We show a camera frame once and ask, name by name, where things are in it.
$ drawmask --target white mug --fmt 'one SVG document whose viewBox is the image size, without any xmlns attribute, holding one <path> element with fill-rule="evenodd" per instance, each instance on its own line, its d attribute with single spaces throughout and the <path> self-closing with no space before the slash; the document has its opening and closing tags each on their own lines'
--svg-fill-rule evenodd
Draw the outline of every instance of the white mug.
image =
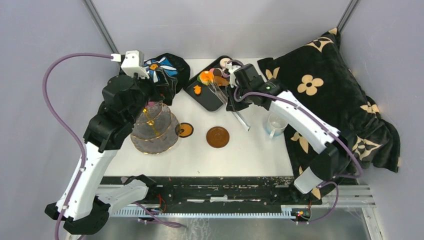
<svg viewBox="0 0 424 240">
<path fill-rule="evenodd" d="M 271 113 L 266 121 L 266 132 L 269 134 L 269 138 L 279 136 L 284 132 L 288 123 L 283 118 L 279 117 L 275 113 Z"/>
</svg>

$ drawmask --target black tray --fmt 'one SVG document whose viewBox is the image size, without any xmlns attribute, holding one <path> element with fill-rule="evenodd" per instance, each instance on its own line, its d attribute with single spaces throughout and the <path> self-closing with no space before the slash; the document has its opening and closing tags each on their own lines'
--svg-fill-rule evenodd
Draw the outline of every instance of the black tray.
<svg viewBox="0 0 424 240">
<path fill-rule="evenodd" d="M 200 105 L 202 105 L 209 112 L 215 112 L 216 110 L 218 110 L 223 105 L 223 102 L 215 95 L 215 93 L 213 93 L 209 89 L 209 87 L 199 82 L 197 79 L 200 73 L 203 71 L 208 71 L 209 69 L 216 68 L 216 67 L 220 68 L 220 61 L 221 59 L 224 59 L 224 58 L 232 59 L 231 57 L 225 56 L 225 55 L 218 57 L 215 61 L 213 61 L 211 64 L 205 67 L 202 71 L 200 71 L 190 80 L 188 80 L 187 85 L 184 87 L 184 91 L 188 93 L 188 95 L 190 95 L 194 100 L 196 100 Z M 194 86 L 196 85 L 201 86 L 200 95 L 196 95 L 193 90 Z"/>
</svg>

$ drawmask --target black cushion with beige flowers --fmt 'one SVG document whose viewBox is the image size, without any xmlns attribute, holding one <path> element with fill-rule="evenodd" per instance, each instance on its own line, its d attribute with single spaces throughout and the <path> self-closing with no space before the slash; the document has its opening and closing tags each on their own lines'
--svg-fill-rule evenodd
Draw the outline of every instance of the black cushion with beige flowers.
<svg viewBox="0 0 424 240">
<path fill-rule="evenodd" d="M 340 131 L 353 131 L 352 152 L 364 169 L 398 171 L 400 138 L 395 127 L 381 118 L 376 103 L 365 94 L 339 52 L 337 29 L 287 53 L 258 61 L 263 74 L 276 78 L 309 110 Z M 317 153 L 308 141 L 288 126 L 284 131 L 294 176 L 305 170 Z M 332 187 L 322 189 L 317 198 Z"/>
</svg>

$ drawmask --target black cloth with flower print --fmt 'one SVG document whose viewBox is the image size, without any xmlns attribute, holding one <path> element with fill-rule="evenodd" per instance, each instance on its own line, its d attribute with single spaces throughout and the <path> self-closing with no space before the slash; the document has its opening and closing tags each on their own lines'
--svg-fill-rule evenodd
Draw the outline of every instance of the black cloth with flower print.
<svg viewBox="0 0 424 240">
<path fill-rule="evenodd" d="M 371 163 L 398 172 L 400 138 L 395 127 L 381 118 L 376 103 L 365 94 L 339 52 L 341 36 L 336 29 L 284 56 L 258 61 L 263 74 L 280 80 L 293 95 L 323 121 L 340 131 L 353 131 L 352 152 L 362 168 Z M 317 153 L 295 129 L 284 131 L 295 177 Z M 348 173 L 353 173 L 352 164 Z M 332 186 L 320 190 L 325 196 Z"/>
<path fill-rule="evenodd" d="M 171 53 L 164 53 L 155 58 L 144 61 L 144 69 L 150 75 L 152 81 L 157 81 L 156 69 L 162 68 L 163 71 L 170 77 L 177 79 L 176 93 L 187 84 L 190 78 L 190 66 L 179 56 Z M 120 69 L 120 75 L 125 75 L 125 72 Z"/>
</svg>

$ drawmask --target white table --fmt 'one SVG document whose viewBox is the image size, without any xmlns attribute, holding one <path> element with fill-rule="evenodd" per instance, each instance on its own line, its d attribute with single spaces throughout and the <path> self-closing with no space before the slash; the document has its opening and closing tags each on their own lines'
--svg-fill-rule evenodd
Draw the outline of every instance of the white table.
<svg viewBox="0 0 424 240">
<path fill-rule="evenodd" d="M 186 60 L 191 67 L 191 76 L 213 60 Z M 244 64 L 253 64 L 260 73 L 257 58 L 240 60 Z M 251 125 L 249 132 L 225 107 L 209 112 L 184 90 L 175 96 L 170 109 L 180 123 L 193 125 L 193 134 L 180 138 L 171 149 L 158 155 L 139 152 L 127 137 L 105 176 L 293 176 L 283 135 L 269 139 L 265 132 L 264 122 L 270 113 L 264 108 L 251 105 L 241 111 Z M 206 133 L 215 126 L 224 127 L 229 132 L 229 143 L 223 148 L 213 148 L 206 141 Z"/>
</svg>

